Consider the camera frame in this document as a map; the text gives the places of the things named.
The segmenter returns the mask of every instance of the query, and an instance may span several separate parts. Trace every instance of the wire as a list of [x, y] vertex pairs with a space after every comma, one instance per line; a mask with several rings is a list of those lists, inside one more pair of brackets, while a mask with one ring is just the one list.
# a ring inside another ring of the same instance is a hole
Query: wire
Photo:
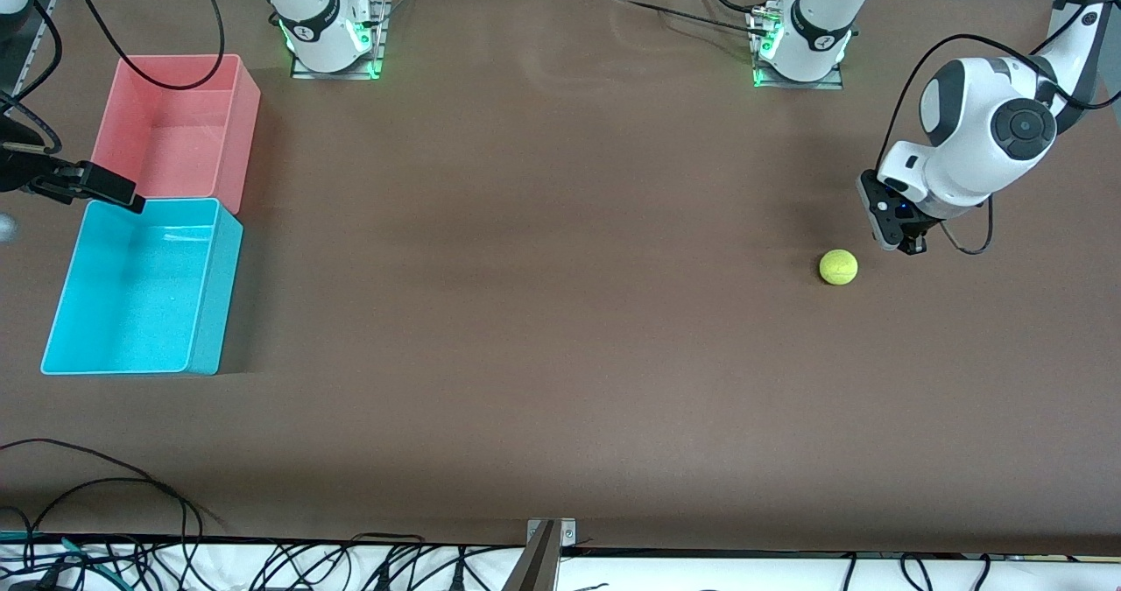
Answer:
[[31, 2], [50, 33], [50, 40], [55, 45], [55, 54], [50, 57], [50, 63], [47, 64], [47, 67], [39, 74], [39, 76], [35, 77], [35, 81], [29, 83], [27, 87], [20, 90], [19, 94], [15, 95], [17, 101], [22, 101], [28, 94], [35, 92], [36, 89], [43, 85], [43, 82], [47, 81], [47, 79], [55, 73], [55, 70], [58, 68], [58, 64], [63, 61], [63, 38], [58, 33], [58, 27], [56, 27], [55, 21], [50, 19], [50, 13], [47, 13], [47, 10], [43, 8], [43, 4], [39, 4], [39, 0], [33, 0]]
[[992, 558], [989, 557], [989, 554], [981, 554], [981, 560], [984, 560], [984, 567], [981, 570], [981, 575], [978, 575], [978, 581], [973, 583], [973, 591], [981, 591], [981, 585], [989, 578], [989, 570], [992, 567]]
[[20, 101], [17, 101], [7, 92], [0, 90], [0, 102], [3, 102], [4, 107], [10, 105], [12, 109], [16, 109], [19, 113], [24, 114], [25, 117], [28, 117], [28, 120], [31, 120], [36, 124], [36, 127], [38, 127], [40, 131], [43, 131], [45, 136], [47, 136], [47, 140], [50, 141], [50, 146], [43, 149], [43, 155], [53, 156], [56, 153], [63, 150], [63, 141], [58, 137], [58, 135], [55, 133], [55, 130], [50, 129], [50, 126], [47, 124], [46, 121], [40, 119], [31, 110], [28, 110], [26, 105], [20, 103]]
[[[470, 558], [471, 556], [478, 556], [479, 554], [485, 554], [488, 552], [495, 552], [498, 550], [513, 550], [513, 548], [515, 547], [501, 547], [501, 546], [483, 547], [481, 550], [475, 550], [474, 552], [471, 552], [469, 554], [464, 554], [463, 555], [463, 560], [465, 561], [466, 558]], [[436, 569], [434, 569], [430, 572], [428, 572], [428, 574], [426, 574], [426, 575], [421, 576], [419, 580], [417, 580], [415, 585], [414, 584], [409, 584], [408, 587], [406, 587], [405, 588], [406, 591], [416, 591], [416, 589], [419, 589], [421, 584], [424, 584], [425, 582], [427, 582], [428, 580], [430, 580], [432, 576], [436, 575], [437, 573], [439, 573], [442, 571], [444, 571], [445, 569], [454, 565], [458, 561], [460, 561], [460, 556], [456, 556], [456, 557], [452, 558], [451, 561], [447, 561], [446, 563], [437, 566]]]
[[74, 444], [72, 442], [63, 442], [61, 440], [55, 440], [53, 437], [28, 437], [24, 440], [17, 440], [16, 442], [9, 442], [7, 444], [0, 444], [0, 452], [8, 451], [9, 449], [16, 449], [17, 446], [24, 446], [25, 444], [52, 444], [54, 446], [70, 449], [71, 451], [78, 451], [87, 455], [93, 455], [94, 458], [104, 460], [110, 464], [115, 464], [117, 467], [132, 471], [133, 473], [142, 478], [154, 479], [148, 471], [145, 471], [143, 469], [129, 464], [128, 462], [118, 460], [112, 455], [106, 455], [100, 451], [94, 451], [93, 449], [90, 449], [87, 446], [82, 446], [80, 444]]
[[27, 518], [27, 514], [16, 506], [0, 506], [0, 511], [7, 510], [19, 517], [19, 520], [24, 523], [24, 534], [26, 535], [24, 542], [24, 566], [29, 566], [35, 561], [35, 544], [31, 543], [31, 519]]
[[214, 10], [214, 20], [217, 22], [217, 55], [214, 57], [214, 64], [211, 66], [210, 72], [203, 75], [202, 79], [200, 79], [194, 83], [187, 83], [184, 85], [164, 83], [164, 81], [158, 81], [156, 79], [152, 79], [151, 75], [140, 70], [140, 67], [137, 66], [136, 63], [133, 63], [132, 59], [130, 59], [129, 56], [124, 54], [124, 49], [121, 48], [121, 45], [117, 43], [117, 38], [113, 37], [113, 34], [109, 30], [109, 27], [105, 26], [105, 20], [102, 19], [101, 13], [98, 11], [98, 8], [95, 7], [95, 4], [93, 4], [93, 0], [84, 0], [84, 1], [86, 8], [90, 9], [91, 16], [93, 16], [93, 20], [98, 22], [98, 26], [101, 28], [101, 33], [105, 36], [105, 39], [109, 40], [109, 44], [112, 45], [113, 50], [117, 52], [117, 55], [120, 56], [121, 61], [123, 61], [126, 65], [128, 65], [129, 68], [132, 70], [132, 72], [137, 73], [140, 76], [140, 79], [148, 81], [148, 83], [152, 85], [157, 85], [158, 87], [163, 87], [164, 90], [193, 90], [213, 79], [213, 76], [217, 73], [219, 67], [222, 65], [222, 59], [225, 57], [225, 25], [222, 22], [222, 11], [217, 7], [217, 0], [210, 0], [211, 8]]
[[475, 570], [473, 570], [471, 567], [471, 565], [467, 564], [467, 560], [466, 558], [463, 558], [463, 569], [465, 569], [465, 571], [467, 572], [467, 575], [470, 575], [471, 578], [475, 579], [475, 582], [479, 583], [479, 587], [483, 588], [483, 591], [491, 591], [491, 588], [488, 587], [485, 582], [483, 582], [483, 579], [479, 578], [479, 574], [475, 573]]
[[765, 31], [765, 29], [753, 29], [753, 28], [748, 28], [748, 27], [740, 26], [740, 25], [730, 25], [728, 22], [722, 22], [720, 20], [712, 20], [712, 19], [708, 19], [708, 18], [702, 18], [701, 16], [694, 16], [693, 13], [686, 13], [684, 11], [675, 11], [673, 9], [666, 9], [665, 7], [658, 7], [657, 4], [647, 4], [646, 2], [637, 2], [634, 0], [627, 0], [627, 1], [630, 2], [631, 4], [636, 6], [636, 7], [641, 7], [643, 9], [650, 9], [650, 10], [654, 10], [654, 11], [660, 11], [663, 13], [669, 13], [670, 16], [678, 16], [678, 17], [682, 17], [682, 18], [687, 18], [689, 20], [696, 20], [698, 22], [704, 22], [706, 25], [712, 25], [712, 26], [715, 26], [715, 27], [730, 28], [730, 29], [733, 29], [733, 30], [745, 33], [748, 35], [766, 35], [766, 33], [767, 33], [767, 31]]
[[[389, 18], [392, 18], [393, 13], [396, 13], [398, 10], [400, 10], [401, 8], [404, 8], [405, 3], [408, 2], [408, 1], [409, 0], [401, 0], [396, 6], [391, 4], [389, 7], [389, 13], [386, 13], [385, 18], [381, 18], [380, 20], [378, 20], [376, 22], [370, 22], [370, 24], [365, 25], [367, 28], [373, 28], [376, 26], [383, 25], [383, 24], [388, 22]], [[415, 537], [415, 535], [402, 535], [401, 536], [401, 538], [413, 538], [413, 537]]]
[[[918, 583], [915, 582], [915, 580], [911, 579], [910, 574], [907, 572], [907, 560], [908, 558], [914, 558], [915, 562], [918, 564], [919, 571], [923, 572], [923, 580], [925, 580], [925, 582], [926, 582], [926, 589], [923, 589], [921, 587], [919, 587]], [[904, 554], [902, 556], [900, 556], [900, 558], [899, 558], [899, 571], [904, 572], [904, 578], [907, 579], [907, 582], [910, 583], [911, 588], [914, 588], [915, 591], [934, 591], [934, 584], [930, 582], [930, 574], [927, 573], [926, 565], [923, 564], [923, 561], [918, 556], [916, 556], [914, 554]]]
[[725, 8], [732, 9], [733, 11], [739, 11], [741, 13], [750, 13], [752, 9], [752, 7], [742, 7], [731, 0], [716, 0], [716, 2], [720, 2], [721, 4], [724, 4]]
[[949, 227], [946, 225], [946, 222], [945, 221], [939, 221], [938, 222], [938, 225], [942, 228], [942, 231], [945, 232], [946, 238], [949, 239], [949, 243], [953, 243], [954, 249], [956, 249], [957, 251], [960, 251], [960, 252], [962, 252], [964, 255], [969, 255], [969, 256], [981, 256], [985, 251], [989, 250], [989, 246], [992, 244], [992, 231], [993, 231], [992, 200], [993, 200], [993, 195], [990, 194], [989, 198], [986, 200], [986, 203], [989, 204], [989, 206], [988, 206], [988, 209], [989, 209], [989, 232], [985, 234], [984, 244], [981, 244], [981, 247], [978, 248], [978, 249], [975, 249], [975, 250], [970, 250], [970, 249], [966, 249], [966, 248], [962, 247], [962, 244], [957, 242], [957, 238], [954, 237], [954, 233], [949, 231]]
[[1078, 20], [1078, 18], [1082, 16], [1082, 12], [1085, 11], [1085, 9], [1086, 9], [1085, 4], [1082, 4], [1081, 7], [1078, 7], [1077, 11], [1075, 11], [1073, 13], [1073, 16], [1071, 16], [1069, 20], [1065, 21], [1062, 25], [1062, 27], [1059, 27], [1055, 33], [1053, 33], [1050, 35], [1050, 37], [1048, 37], [1047, 39], [1045, 39], [1043, 44], [1040, 44], [1039, 46], [1036, 46], [1035, 48], [1032, 48], [1031, 53], [1028, 53], [1028, 55], [1036, 55], [1041, 49], [1047, 48], [1050, 45], [1051, 41], [1054, 41], [1058, 36], [1063, 35], [1064, 33], [1066, 33], [1067, 29], [1069, 29], [1072, 26], [1074, 26], [1074, 22], [1076, 22]]
[[856, 571], [856, 552], [850, 552], [849, 555], [849, 570], [844, 574], [844, 583], [841, 585], [841, 591], [849, 591], [849, 585], [852, 583], [852, 574]]

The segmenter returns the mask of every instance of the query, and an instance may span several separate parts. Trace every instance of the yellow tennis ball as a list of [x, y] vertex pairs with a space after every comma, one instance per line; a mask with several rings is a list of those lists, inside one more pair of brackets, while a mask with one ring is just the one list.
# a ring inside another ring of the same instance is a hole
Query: yellow tennis ball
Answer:
[[856, 277], [856, 257], [847, 250], [825, 252], [817, 265], [822, 278], [831, 285], [847, 285]]

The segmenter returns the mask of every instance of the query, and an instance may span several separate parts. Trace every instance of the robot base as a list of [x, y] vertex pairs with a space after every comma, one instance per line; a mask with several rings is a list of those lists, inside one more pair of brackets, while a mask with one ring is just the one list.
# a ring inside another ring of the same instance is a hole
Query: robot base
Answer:
[[386, 39], [389, 36], [389, 12], [392, 0], [370, 0], [371, 27], [369, 34], [371, 48], [349, 67], [333, 73], [321, 73], [309, 70], [293, 55], [293, 79], [318, 79], [335, 81], [373, 81], [381, 79], [381, 64], [386, 57]]
[[756, 55], [754, 50], [751, 52], [751, 56], [754, 59], [756, 87], [793, 87], [796, 90], [844, 90], [844, 84], [841, 81], [841, 68], [839, 66], [833, 66], [833, 70], [830, 71], [830, 73], [825, 75], [824, 79], [821, 79], [818, 81], [809, 81], [808, 83], [806, 83], [802, 81], [793, 81], [778, 74], [778, 71], [775, 70], [775, 66], [760, 59], [760, 57]]
[[756, 7], [750, 13], [744, 15], [744, 19], [748, 22], [748, 28], [762, 29], [767, 31], [767, 35], [759, 36], [752, 35], [750, 47], [751, 47], [751, 61], [754, 64], [754, 84], [756, 87], [790, 87], [794, 90], [843, 90], [844, 84], [841, 80], [841, 65], [833, 66], [827, 75], [817, 81], [794, 81], [787, 79], [777, 70], [775, 66], [768, 63], [759, 56], [763, 45], [769, 41], [773, 41], [777, 35], [778, 25], [778, 1], [769, 1], [766, 7]]

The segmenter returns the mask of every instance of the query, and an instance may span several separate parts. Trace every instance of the metal bracket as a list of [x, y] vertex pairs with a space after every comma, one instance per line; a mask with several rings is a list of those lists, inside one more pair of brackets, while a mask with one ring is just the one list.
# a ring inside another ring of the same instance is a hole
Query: metal bracket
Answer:
[[386, 59], [386, 40], [389, 37], [389, 12], [391, 8], [392, 0], [370, 0], [370, 28], [364, 29], [362, 33], [368, 35], [362, 35], [360, 38], [363, 40], [368, 39], [371, 46], [369, 52], [364, 53], [364, 55], [349, 65], [349, 67], [335, 73], [315, 72], [300, 63], [294, 54], [291, 58], [291, 77], [335, 81], [371, 81], [381, 79], [381, 64]]
[[560, 546], [576, 539], [574, 519], [532, 519], [527, 527], [529, 543], [518, 556], [502, 591], [556, 591]]
[[[543, 523], [549, 519], [529, 519], [529, 524], [526, 526], [526, 543], [529, 543], [534, 538], [534, 534], [537, 533], [537, 528], [541, 526]], [[560, 546], [572, 547], [576, 544], [576, 519], [556, 519], [560, 521]]]

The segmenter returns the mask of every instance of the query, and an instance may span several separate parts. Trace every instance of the blue plastic bin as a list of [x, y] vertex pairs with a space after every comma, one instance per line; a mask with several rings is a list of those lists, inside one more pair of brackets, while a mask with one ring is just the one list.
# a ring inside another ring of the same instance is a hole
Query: blue plastic bin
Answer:
[[91, 202], [44, 375], [217, 372], [240, 251], [241, 224], [212, 197], [143, 214]]

